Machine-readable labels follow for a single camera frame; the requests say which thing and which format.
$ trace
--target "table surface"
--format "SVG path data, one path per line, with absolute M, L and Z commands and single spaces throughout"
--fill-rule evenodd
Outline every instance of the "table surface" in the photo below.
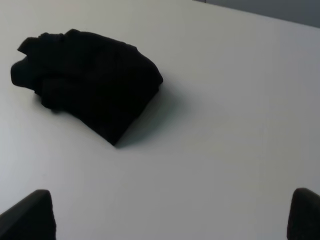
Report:
M 119 148 L 11 83 L 26 37 L 72 28 L 164 77 Z M 320 193 L 320 29 L 191 0 L 1 0 L 0 29 L 0 212 L 48 189 L 59 240 L 284 240 Z

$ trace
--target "black jacket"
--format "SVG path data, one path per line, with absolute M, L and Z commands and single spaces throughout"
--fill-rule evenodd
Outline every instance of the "black jacket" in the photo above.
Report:
M 136 47 L 94 33 L 44 33 L 18 51 L 27 57 L 12 66 L 12 83 L 34 90 L 46 108 L 71 113 L 112 145 L 163 82 Z

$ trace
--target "black fabric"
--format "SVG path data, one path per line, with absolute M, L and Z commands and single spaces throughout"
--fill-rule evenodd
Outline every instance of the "black fabric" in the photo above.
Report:
M 163 78 L 137 48 L 75 29 L 27 38 L 12 83 L 34 90 L 42 104 L 66 111 L 115 145 L 158 92 Z
M 298 188 L 293 194 L 287 239 L 320 239 L 320 196 L 307 188 Z
M 36 190 L 0 215 L 0 240 L 56 240 L 48 190 Z

